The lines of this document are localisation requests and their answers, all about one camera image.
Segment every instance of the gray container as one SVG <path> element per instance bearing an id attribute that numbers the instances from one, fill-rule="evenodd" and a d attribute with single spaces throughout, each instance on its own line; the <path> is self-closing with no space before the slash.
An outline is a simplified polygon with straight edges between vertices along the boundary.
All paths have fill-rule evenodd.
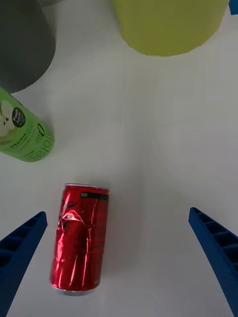
<path id="1" fill-rule="evenodd" d="M 0 0 L 0 86 L 14 93 L 50 66 L 56 43 L 37 0 Z"/>

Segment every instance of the blue plastic gripper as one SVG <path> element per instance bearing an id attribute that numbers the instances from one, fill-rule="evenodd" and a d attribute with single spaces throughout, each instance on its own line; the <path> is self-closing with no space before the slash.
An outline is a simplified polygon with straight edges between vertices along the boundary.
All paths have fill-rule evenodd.
<path id="1" fill-rule="evenodd" d="M 189 223 L 238 317 L 238 237 L 197 208 L 190 209 Z"/>
<path id="2" fill-rule="evenodd" d="M 46 227 L 42 211 L 0 241 L 0 317 L 6 316 Z"/>

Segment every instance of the yellow-green object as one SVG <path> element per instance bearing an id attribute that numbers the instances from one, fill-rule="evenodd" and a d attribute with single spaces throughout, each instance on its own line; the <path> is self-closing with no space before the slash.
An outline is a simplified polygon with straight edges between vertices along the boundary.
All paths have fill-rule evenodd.
<path id="1" fill-rule="evenodd" d="M 218 30 L 229 0 L 113 0 L 121 34 L 146 55 L 172 56 Z"/>

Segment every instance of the red can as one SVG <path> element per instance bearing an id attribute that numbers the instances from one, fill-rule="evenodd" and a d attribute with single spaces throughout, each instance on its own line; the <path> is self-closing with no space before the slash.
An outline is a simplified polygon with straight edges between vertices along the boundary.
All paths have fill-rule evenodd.
<path id="1" fill-rule="evenodd" d="M 51 283 L 65 295 L 83 295 L 100 283 L 108 192 L 84 184 L 65 184 Z"/>

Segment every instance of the white background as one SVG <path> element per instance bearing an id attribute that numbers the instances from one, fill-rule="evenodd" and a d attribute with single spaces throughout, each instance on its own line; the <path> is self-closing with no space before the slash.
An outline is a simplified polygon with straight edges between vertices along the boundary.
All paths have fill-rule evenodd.
<path id="1" fill-rule="evenodd" d="M 36 163 L 0 154 L 0 239 L 48 218 L 8 317 L 231 317 L 188 215 L 238 235 L 238 17 L 188 54 L 150 57 L 109 2 L 59 2 L 53 63 L 15 94 L 56 142 Z M 102 282 L 83 298 L 48 285 L 65 182 L 111 189 Z"/>

